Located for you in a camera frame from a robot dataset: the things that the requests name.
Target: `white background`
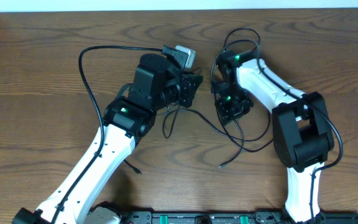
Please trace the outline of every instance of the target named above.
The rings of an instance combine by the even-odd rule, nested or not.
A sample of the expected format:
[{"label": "white background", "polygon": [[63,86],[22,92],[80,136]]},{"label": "white background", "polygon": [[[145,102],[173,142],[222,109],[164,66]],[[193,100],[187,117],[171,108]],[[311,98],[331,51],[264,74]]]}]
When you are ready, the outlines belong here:
[{"label": "white background", "polygon": [[0,0],[0,12],[358,7],[358,0]]}]

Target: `cable connector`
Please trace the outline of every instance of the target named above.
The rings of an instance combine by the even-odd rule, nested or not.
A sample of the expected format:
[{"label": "cable connector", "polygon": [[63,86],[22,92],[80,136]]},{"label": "cable connector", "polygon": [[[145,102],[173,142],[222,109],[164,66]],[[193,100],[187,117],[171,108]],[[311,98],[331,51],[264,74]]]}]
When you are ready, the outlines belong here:
[{"label": "cable connector", "polygon": [[175,48],[164,45],[162,54],[171,58],[180,67],[181,70],[191,69],[196,57],[196,52],[194,50],[180,45],[176,46]]}]

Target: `wooden table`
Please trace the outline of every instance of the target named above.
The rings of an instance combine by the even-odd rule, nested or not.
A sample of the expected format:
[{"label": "wooden table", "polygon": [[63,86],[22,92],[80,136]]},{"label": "wooden table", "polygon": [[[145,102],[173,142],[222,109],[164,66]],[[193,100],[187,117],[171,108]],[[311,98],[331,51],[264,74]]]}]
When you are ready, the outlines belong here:
[{"label": "wooden table", "polygon": [[[208,72],[226,34],[251,27],[262,37],[263,58],[288,83],[318,91],[344,141],[341,163],[321,178],[323,210],[358,212],[358,9],[291,9],[172,12],[64,12],[0,14],[0,223],[21,207],[34,210],[65,179],[91,143],[98,122],[78,73],[81,50],[114,44],[197,51],[204,82],[193,109],[218,124]],[[240,32],[232,39],[252,38]],[[238,51],[249,45],[238,45]],[[144,52],[99,50],[84,58],[85,73],[103,109],[133,80]],[[255,102],[241,119],[247,138],[267,124]],[[162,117],[95,201],[154,210],[248,211],[283,207],[287,173],[272,146],[236,151],[199,117],[180,113],[173,136],[161,132]],[[236,133],[235,126],[229,130]],[[271,130],[260,142],[272,138]],[[338,148],[329,153],[335,160]]]}]

